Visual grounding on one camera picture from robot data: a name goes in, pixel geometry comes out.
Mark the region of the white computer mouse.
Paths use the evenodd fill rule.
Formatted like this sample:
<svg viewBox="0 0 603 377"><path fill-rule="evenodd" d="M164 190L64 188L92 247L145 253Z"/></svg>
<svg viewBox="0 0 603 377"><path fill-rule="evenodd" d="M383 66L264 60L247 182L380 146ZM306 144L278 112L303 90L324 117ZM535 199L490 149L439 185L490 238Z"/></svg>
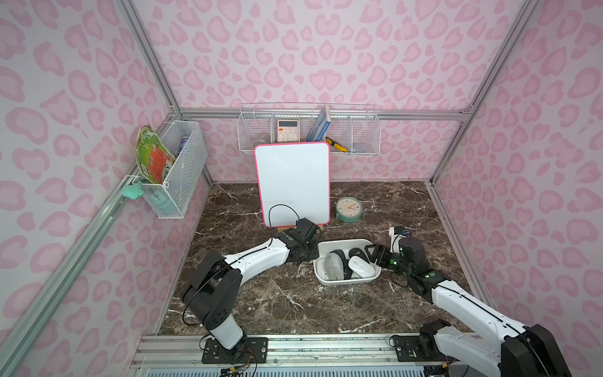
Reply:
<svg viewBox="0 0 603 377"><path fill-rule="evenodd" d="M348 267L352 271L353 279L372 279L375 277L375 268L359 256L353 256L348 261Z"/></svg>

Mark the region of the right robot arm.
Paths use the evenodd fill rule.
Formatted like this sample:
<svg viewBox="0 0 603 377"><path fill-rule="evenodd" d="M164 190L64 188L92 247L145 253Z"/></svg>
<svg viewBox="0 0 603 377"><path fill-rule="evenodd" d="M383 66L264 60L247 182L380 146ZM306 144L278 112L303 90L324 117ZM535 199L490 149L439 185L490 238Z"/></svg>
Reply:
<svg viewBox="0 0 603 377"><path fill-rule="evenodd" d="M477 333L466 336L446 321L423 325L419 349L426 358L442 354L486 376L569 376L565 358L550 331L525 325L473 297L448 275L433 268L422 242L393 236L386 247L365 248L370 262L404 276L411 290Z"/></svg>

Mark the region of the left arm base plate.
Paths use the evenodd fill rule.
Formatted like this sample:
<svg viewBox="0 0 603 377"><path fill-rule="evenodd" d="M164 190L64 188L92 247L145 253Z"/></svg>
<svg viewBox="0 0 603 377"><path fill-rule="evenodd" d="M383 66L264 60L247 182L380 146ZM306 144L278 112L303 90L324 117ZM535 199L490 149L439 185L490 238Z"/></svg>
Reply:
<svg viewBox="0 0 603 377"><path fill-rule="evenodd" d="M203 364L265 364L269 340L265 337L246 337L229 350L216 339L207 339L201 346Z"/></svg>

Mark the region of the pink calculator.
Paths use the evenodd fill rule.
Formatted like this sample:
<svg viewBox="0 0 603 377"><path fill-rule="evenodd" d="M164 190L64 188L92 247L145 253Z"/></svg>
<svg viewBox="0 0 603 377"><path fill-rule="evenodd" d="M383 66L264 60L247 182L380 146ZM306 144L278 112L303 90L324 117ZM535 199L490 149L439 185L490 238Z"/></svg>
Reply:
<svg viewBox="0 0 603 377"><path fill-rule="evenodd" d="M276 140L278 143L299 142L299 121L296 119L278 119L276 128Z"/></svg>

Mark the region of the white storage box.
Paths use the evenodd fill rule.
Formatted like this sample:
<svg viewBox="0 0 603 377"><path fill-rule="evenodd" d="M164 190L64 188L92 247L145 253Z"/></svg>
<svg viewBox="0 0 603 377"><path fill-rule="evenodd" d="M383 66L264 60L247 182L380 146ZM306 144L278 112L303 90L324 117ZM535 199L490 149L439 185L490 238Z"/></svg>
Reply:
<svg viewBox="0 0 603 377"><path fill-rule="evenodd" d="M382 268L370 260L370 240L331 240L318 243L314 273L324 286L363 284L375 280Z"/></svg>

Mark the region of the green wall hook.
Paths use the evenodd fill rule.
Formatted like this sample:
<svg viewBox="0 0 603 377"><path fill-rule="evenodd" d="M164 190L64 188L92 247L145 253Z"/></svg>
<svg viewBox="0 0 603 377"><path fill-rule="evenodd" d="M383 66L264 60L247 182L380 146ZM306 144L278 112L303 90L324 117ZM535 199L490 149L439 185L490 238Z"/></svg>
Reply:
<svg viewBox="0 0 603 377"><path fill-rule="evenodd" d="M143 197L144 190L142 188L141 182L135 182L133 184L125 186L122 190L122 196L131 200L137 200Z"/></svg>

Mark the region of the black mouse with logo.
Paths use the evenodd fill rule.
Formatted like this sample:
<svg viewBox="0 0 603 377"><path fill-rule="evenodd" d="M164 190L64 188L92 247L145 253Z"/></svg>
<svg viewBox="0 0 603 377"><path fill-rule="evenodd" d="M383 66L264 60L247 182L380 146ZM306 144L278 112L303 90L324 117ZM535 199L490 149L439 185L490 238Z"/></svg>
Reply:
<svg viewBox="0 0 603 377"><path fill-rule="evenodd" d="M350 269L349 260L345 257L345 253L342 249L336 249L333 251L342 262L343 279L349 280L352 277L353 271Z"/></svg>

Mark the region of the green round clock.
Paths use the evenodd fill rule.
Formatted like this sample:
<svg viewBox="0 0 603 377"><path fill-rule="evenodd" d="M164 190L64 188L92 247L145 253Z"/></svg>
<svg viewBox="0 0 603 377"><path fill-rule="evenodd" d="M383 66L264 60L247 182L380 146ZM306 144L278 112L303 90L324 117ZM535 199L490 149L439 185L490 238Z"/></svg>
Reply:
<svg viewBox="0 0 603 377"><path fill-rule="evenodd" d="M363 211L361 201L351 196L340 198L335 205L336 218L346 223L358 222Z"/></svg>

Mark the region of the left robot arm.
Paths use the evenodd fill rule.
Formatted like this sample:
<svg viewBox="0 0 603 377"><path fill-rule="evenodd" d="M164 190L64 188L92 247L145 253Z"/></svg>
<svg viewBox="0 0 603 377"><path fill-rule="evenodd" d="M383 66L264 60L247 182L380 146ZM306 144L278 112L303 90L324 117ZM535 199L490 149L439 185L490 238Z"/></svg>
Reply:
<svg viewBox="0 0 603 377"><path fill-rule="evenodd" d="M320 227L301 218L257 247L226 256L210 252L182 291L184 311L191 312L221 347L240 350L245 334L232 315L240 288L271 268L317 259L319 238Z"/></svg>

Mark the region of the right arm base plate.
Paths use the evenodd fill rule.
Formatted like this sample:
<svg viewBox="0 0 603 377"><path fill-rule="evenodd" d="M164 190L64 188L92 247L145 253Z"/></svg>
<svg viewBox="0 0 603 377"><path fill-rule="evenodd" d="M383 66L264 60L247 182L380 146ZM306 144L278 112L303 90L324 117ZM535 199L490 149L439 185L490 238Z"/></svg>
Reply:
<svg viewBox="0 0 603 377"><path fill-rule="evenodd" d="M426 347L424 337L409 335L390 336L388 345L394 348L398 362L443 362L446 356L437 351Z"/></svg>

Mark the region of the grey computer mouse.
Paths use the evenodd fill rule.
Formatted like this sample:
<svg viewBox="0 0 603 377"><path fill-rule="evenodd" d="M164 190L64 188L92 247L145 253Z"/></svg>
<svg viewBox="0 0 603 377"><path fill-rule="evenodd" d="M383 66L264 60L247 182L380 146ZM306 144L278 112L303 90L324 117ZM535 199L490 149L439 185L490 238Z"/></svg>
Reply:
<svg viewBox="0 0 603 377"><path fill-rule="evenodd" d="M339 250L332 251L324 260L324 279L327 281L345 280L345 257Z"/></svg>

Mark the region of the wooden whiteboard stand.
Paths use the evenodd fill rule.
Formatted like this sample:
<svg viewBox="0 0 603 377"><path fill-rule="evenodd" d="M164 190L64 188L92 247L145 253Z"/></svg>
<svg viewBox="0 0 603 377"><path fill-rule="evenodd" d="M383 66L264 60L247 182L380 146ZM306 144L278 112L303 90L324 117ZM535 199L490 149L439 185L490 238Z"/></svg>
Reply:
<svg viewBox="0 0 603 377"><path fill-rule="evenodd" d="M320 231L324 230L324 225L318 225ZM284 232L287 229L292 229L293 227L277 227L276 232Z"/></svg>

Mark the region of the black mouse rounded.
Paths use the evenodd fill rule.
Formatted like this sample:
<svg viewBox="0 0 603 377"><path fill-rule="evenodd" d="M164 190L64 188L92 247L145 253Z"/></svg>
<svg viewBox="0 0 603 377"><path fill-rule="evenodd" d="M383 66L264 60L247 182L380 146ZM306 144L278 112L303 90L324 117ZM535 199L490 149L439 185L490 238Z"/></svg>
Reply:
<svg viewBox="0 0 603 377"><path fill-rule="evenodd" d="M352 248L350 249L349 253L348 253L349 259L352 259L354 257L358 257L359 259L364 260L365 262L369 263L370 262L370 258L367 255L365 250L362 250L360 248Z"/></svg>

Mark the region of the blue book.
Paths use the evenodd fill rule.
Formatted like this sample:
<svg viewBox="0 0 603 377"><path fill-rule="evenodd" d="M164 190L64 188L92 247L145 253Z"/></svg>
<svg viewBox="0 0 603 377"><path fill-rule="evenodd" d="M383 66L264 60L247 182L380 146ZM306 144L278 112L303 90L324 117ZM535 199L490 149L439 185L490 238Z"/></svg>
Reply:
<svg viewBox="0 0 603 377"><path fill-rule="evenodd" d="M307 142L322 141L328 127L331 125L331 110L329 105L323 106L310 132L307 134Z"/></svg>

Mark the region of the green snack bag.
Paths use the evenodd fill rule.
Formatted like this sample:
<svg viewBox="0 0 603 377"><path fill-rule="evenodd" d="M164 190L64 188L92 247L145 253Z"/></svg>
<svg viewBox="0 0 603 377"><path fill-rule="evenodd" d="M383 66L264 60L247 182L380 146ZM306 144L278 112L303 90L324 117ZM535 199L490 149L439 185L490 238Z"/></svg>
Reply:
<svg viewBox="0 0 603 377"><path fill-rule="evenodd" d="M138 131L135 152L138 170L144 179L162 185L176 158L149 125Z"/></svg>

